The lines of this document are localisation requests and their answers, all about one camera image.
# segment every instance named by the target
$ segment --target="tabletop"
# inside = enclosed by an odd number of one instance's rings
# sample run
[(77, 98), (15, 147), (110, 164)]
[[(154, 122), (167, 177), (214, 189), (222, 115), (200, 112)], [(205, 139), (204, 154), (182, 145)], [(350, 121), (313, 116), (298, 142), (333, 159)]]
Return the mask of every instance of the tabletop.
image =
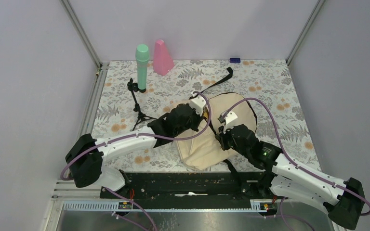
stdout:
[[(181, 60), (167, 75), (153, 71), (148, 64), (147, 90), (135, 95), (143, 113), (158, 118), (170, 111), (170, 104), (188, 99), (194, 90), (203, 90), (228, 74), (233, 77), (204, 92), (211, 98), (224, 92), (236, 92), (243, 97), (262, 100), (269, 108), (287, 153), (306, 165), (320, 170), (310, 133), (305, 123), (297, 94), (285, 60), (242, 60), (231, 64), (228, 60)], [(136, 120), (134, 100), (127, 89), (130, 78), (136, 81), (135, 61), (111, 61), (92, 130), (94, 138), (112, 137), (129, 132)], [(257, 102), (250, 102), (258, 117), (256, 136), (278, 146), (273, 124), (266, 110)], [(138, 128), (147, 124), (143, 122)], [(237, 171), (256, 171), (245, 157), (235, 155), (229, 160)], [(109, 167), (128, 172), (188, 172), (181, 161), (176, 143), (145, 149), (120, 156)], [(204, 171), (225, 172), (228, 167), (220, 162)]]

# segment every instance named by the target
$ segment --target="bag strap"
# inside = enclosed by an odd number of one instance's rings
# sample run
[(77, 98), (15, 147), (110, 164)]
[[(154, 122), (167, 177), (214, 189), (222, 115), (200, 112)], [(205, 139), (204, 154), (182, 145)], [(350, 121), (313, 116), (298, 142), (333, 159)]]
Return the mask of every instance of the bag strap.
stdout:
[(205, 88), (203, 91), (201, 91), (200, 93), (203, 93), (204, 91), (206, 91), (207, 89), (211, 88), (211, 87), (214, 87), (216, 85), (219, 85), (223, 82), (226, 82), (228, 80), (230, 80), (230, 78), (233, 76), (233, 69), (231, 67), (228, 67), (226, 68), (226, 70), (229, 72), (229, 74), (227, 76), (225, 76), (224, 78), (222, 78), (221, 80), (217, 81), (216, 83), (210, 85), (209, 87)]
[(233, 164), (228, 159), (224, 160), (223, 162), (227, 164), (227, 167), (230, 170), (230, 174), (232, 174), (238, 185), (242, 187), (242, 180), (240, 179), (239, 173), (238, 171), (236, 171), (236, 168), (233, 166)]

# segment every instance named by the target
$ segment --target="white wall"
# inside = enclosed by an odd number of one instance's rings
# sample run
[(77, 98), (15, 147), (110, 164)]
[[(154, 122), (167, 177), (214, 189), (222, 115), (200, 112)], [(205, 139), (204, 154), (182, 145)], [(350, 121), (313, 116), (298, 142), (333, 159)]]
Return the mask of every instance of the white wall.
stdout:
[(370, 200), (370, 1), (327, 1), (290, 68), (323, 170)]
[(0, 0), (0, 231), (36, 231), (95, 67), (58, 0)]
[(285, 59), (317, 0), (70, 0), (103, 62), (151, 55), (163, 39), (174, 59)]

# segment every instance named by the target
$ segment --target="canvas bag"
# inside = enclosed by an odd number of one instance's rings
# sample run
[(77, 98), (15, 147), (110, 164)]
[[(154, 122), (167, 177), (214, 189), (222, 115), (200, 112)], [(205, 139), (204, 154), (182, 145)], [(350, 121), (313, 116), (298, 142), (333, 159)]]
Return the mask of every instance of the canvas bag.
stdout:
[[(233, 70), (229, 67), (228, 71), (230, 73), (228, 76), (221, 79), (216, 84), (210, 87), (213, 87), (230, 79), (232, 77)], [(236, 104), (242, 99), (244, 99), (243, 96), (234, 92), (222, 93), (209, 99), (212, 110), (211, 112), (208, 112), (211, 113), (211, 124), (209, 124), (209, 128), (206, 129), (201, 135), (191, 140), (175, 141), (179, 154), (181, 156), (181, 160), (185, 165), (187, 165), (189, 168), (204, 170), (210, 166), (216, 165), (217, 163), (226, 160), (231, 156), (238, 154), (232, 149), (226, 151), (222, 150), (220, 143), (215, 138), (215, 134), (218, 133), (219, 127), (223, 126), (223, 124), (221, 124), (218, 120), (221, 113), (226, 111), (232, 105)], [(177, 102), (172, 105), (172, 108), (175, 108), (180, 103), (188, 102), (190, 102), (190, 100)], [(232, 111), (235, 112), (235, 114), (238, 116), (238, 124), (244, 124), (248, 127), (248, 129), (256, 132), (257, 116), (249, 102), (246, 101), (239, 104), (234, 109), (232, 109)], [(203, 119), (199, 124), (199, 131), (201, 131), (206, 126), (206, 120)], [(177, 137), (185, 138), (197, 133), (198, 131), (188, 129)]]

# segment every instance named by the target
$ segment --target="small dark blue object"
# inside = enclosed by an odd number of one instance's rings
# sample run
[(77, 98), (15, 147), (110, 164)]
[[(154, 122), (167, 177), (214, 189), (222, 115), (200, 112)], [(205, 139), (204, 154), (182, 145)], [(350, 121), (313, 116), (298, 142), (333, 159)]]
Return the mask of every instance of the small dark blue object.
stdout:
[(232, 64), (239, 64), (240, 63), (240, 59), (239, 58), (230, 58), (229, 59), (229, 62), (232, 63)]

